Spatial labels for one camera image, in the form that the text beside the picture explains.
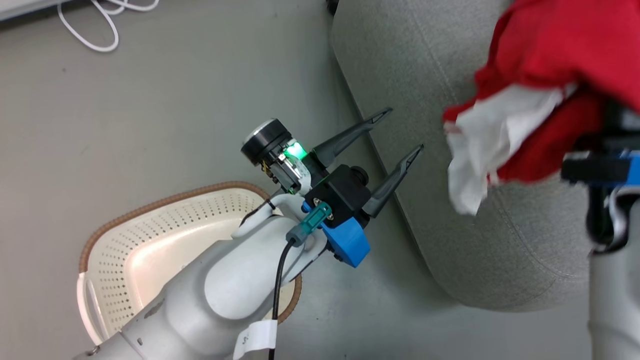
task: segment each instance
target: white cable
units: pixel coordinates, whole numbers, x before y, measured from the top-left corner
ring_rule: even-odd
[[[104,47],[97,46],[90,43],[85,38],[83,38],[74,28],[72,28],[71,25],[65,19],[65,16],[62,14],[62,3],[58,3],[58,16],[60,17],[60,20],[62,20],[62,24],[64,24],[64,26],[71,32],[71,34],[73,34],[84,45],[89,47],[91,50],[99,51],[101,53],[108,53],[110,51],[113,51],[116,47],[118,47],[118,44],[120,43],[118,30],[116,29],[115,24],[113,24],[113,20],[111,20],[111,16],[118,15],[122,13],[125,9],[130,9],[137,12],[148,12],[156,8],[158,6],[158,3],[160,2],[160,0],[154,0],[154,2],[150,5],[140,6],[140,5],[129,4],[129,0],[123,0],[123,1],[107,0],[107,1],[118,5],[119,7],[113,10],[107,10],[103,8],[102,5],[100,5],[97,0],[91,0],[93,5],[95,5],[95,7],[98,8],[98,11],[100,11],[102,16],[104,16],[104,18],[107,20],[107,22],[109,23],[109,26],[111,26],[111,31],[113,32],[113,44],[109,46],[104,46]]]

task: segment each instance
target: white cable label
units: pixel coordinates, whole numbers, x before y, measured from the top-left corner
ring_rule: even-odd
[[[278,320],[262,320],[249,325],[238,335],[234,360],[240,359],[249,351],[276,348],[277,329]]]

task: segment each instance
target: basket handle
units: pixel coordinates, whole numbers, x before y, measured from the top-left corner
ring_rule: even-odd
[[[89,337],[93,340],[93,343],[100,345],[104,339],[98,330],[98,327],[93,323],[93,318],[89,310],[89,302],[87,299],[86,289],[90,288],[91,292],[91,306],[98,316],[100,316],[100,309],[97,305],[97,299],[95,298],[95,290],[93,290],[93,284],[86,276],[86,272],[81,272],[78,275],[78,282],[76,285],[76,295],[78,299],[78,309],[80,309],[80,317],[84,323],[84,328],[89,333]]]

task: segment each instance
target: screw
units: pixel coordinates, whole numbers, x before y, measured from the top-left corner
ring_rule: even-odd
[[[93,349],[85,352],[85,354],[87,356],[94,356],[95,354],[97,354],[100,351],[100,345],[97,345],[96,347],[94,347]]]

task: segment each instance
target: clothing pile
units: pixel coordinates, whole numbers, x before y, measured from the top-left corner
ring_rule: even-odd
[[[498,20],[477,95],[449,108],[449,194],[477,213],[489,185],[556,173],[602,126],[608,97],[640,111],[640,0],[517,0]]]

